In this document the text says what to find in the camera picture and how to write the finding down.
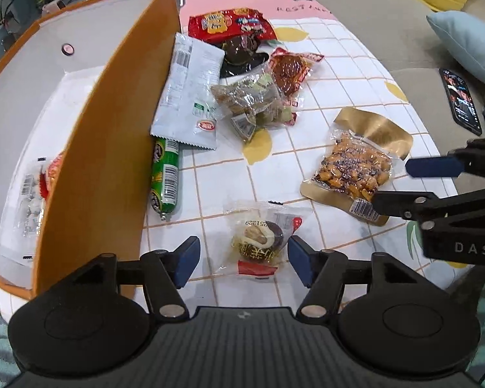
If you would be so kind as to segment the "peanut vacuum pack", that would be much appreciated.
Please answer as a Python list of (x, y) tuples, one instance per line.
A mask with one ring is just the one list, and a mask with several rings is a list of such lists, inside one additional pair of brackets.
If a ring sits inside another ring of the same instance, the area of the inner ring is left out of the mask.
[(311, 178), (300, 185), (309, 200), (340, 209), (360, 221), (384, 226), (389, 217), (372, 197), (401, 174), (413, 137), (385, 116), (343, 108), (329, 128), (329, 149)]

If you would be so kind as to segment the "green sausage stick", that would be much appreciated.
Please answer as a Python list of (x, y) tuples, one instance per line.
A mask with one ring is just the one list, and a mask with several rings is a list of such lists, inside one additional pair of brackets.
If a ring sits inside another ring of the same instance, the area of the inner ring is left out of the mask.
[(179, 144), (157, 137), (151, 168), (150, 205), (166, 221), (178, 203)]

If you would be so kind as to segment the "clear egg snack packet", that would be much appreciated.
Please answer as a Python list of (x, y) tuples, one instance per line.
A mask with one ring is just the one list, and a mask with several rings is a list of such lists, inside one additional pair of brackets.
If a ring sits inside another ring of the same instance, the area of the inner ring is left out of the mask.
[(232, 201), (225, 208), (229, 233), (219, 271), (260, 279), (274, 276), (289, 239), (312, 212), (310, 206), (273, 200)]

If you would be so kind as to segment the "white snack packet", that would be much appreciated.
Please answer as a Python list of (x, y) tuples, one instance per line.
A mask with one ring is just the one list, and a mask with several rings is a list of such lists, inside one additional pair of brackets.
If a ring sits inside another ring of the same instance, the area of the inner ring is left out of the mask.
[(180, 144), (217, 148), (217, 102), (211, 87), (219, 84), (224, 52), (198, 39), (175, 35), (171, 65), (150, 134)]

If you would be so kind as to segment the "clear mixed snack bag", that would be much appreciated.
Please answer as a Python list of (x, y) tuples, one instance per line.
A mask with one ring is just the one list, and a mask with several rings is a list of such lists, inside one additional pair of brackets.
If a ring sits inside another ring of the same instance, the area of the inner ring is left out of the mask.
[(220, 116), (229, 117), (244, 143), (250, 142), (260, 129), (296, 123), (296, 113), (268, 68), (258, 68), (229, 84), (212, 85), (210, 92), (219, 106)]

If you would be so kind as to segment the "red dried meat packet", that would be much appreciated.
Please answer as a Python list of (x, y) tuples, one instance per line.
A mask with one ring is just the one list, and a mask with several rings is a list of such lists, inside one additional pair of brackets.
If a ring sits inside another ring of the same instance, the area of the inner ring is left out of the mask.
[(324, 56), (319, 53), (293, 53), (282, 47), (272, 52), (269, 71), (285, 105), (298, 108), (302, 104), (303, 83), (323, 60)]

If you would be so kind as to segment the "dark braised snack packet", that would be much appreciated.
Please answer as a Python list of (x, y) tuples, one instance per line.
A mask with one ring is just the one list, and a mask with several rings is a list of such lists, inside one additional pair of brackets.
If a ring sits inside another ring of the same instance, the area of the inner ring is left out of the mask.
[(224, 51), (224, 59), (220, 78), (247, 74), (265, 64), (270, 56), (266, 52), (258, 51), (260, 44), (256, 34), (235, 36), (223, 42), (221, 49)]

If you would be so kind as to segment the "red noodle snack bag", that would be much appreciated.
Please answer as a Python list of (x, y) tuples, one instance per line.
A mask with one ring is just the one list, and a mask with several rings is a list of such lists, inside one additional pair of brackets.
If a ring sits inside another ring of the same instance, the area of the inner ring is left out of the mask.
[(259, 40), (275, 40), (271, 23), (260, 11), (244, 8), (212, 11), (189, 17), (188, 35), (211, 45), (242, 36), (255, 36)]

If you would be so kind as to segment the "black smartphone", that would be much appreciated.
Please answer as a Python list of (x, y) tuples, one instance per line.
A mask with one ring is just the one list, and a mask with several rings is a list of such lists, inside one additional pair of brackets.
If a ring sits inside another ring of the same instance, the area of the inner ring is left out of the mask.
[(440, 68), (439, 74), (455, 123), (480, 137), (482, 126), (466, 81), (446, 68)]

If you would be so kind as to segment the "light blue cushion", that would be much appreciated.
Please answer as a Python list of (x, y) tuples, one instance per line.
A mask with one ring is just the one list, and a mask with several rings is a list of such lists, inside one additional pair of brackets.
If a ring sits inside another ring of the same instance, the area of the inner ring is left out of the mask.
[(452, 57), (485, 84), (485, 22), (463, 11), (427, 15), (427, 23)]

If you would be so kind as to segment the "beige sofa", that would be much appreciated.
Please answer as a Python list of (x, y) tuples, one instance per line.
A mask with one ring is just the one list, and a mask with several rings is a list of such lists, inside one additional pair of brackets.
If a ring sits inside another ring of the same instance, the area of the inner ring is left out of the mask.
[(438, 151), (465, 146), (474, 136), (451, 115), (439, 71), (447, 68), (469, 87), (475, 108), (485, 107), (485, 84), (464, 69), (427, 23), (419, 0), (316, 0), (353, 32), (390, 72), (426, 126)]

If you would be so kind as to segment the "white packet inside box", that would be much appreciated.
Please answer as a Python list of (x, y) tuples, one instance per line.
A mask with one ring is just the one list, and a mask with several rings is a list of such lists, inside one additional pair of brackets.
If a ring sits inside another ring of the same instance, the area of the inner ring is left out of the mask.
[(41, 233), (44, 210), (54, 188), (64, 153), (30, 162), (23, 175), (16, 213), (16, 230), (24, 251), (34, 251)]

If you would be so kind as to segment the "patterned tablecloth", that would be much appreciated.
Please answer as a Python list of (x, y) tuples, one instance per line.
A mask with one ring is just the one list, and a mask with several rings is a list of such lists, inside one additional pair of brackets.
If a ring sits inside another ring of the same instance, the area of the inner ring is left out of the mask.
[(225, 206), (232, 200), (275, 200), (305, 208), (299, 235), (317, 249), (334, 248), (353, 259), (386, 251), (440, 288), (456, 283), (465, 269), (423, 256), (415, 226), (392, 218), (384, 226), (369, 225), (339, 209), (300, 195), (329, 146), (329, 128), (349, 100), (334, 76), (311, 80), (306, 101), (293, 126), (261, 134), (250, 157), (233, 131), (221, 128), (214, 151), (186, 149), (179, 163), (179, 204), (168, 221), (153, 211), (144, 220), (142, 251), (165, 248), (186, 236), (198, 236), (201, 257), (192, 278), (181, 290), (190, 309), (198, 306), (299, 305), (305, 288), (282, 259), (269, 278), (240, 276), (228, 262), (231, 231)]

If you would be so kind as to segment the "orange cardboard box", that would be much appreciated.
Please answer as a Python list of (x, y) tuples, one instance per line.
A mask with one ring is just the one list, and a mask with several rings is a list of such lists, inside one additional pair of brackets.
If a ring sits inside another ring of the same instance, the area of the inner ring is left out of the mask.
[[(178, 31), (175, 0), (88, 0), (35, 21), (0, 60), (0, 289), (32, 299), (101, 253), (138, 256), (150, 125)], [(28, 168), (59, 158), (32, 247)]]

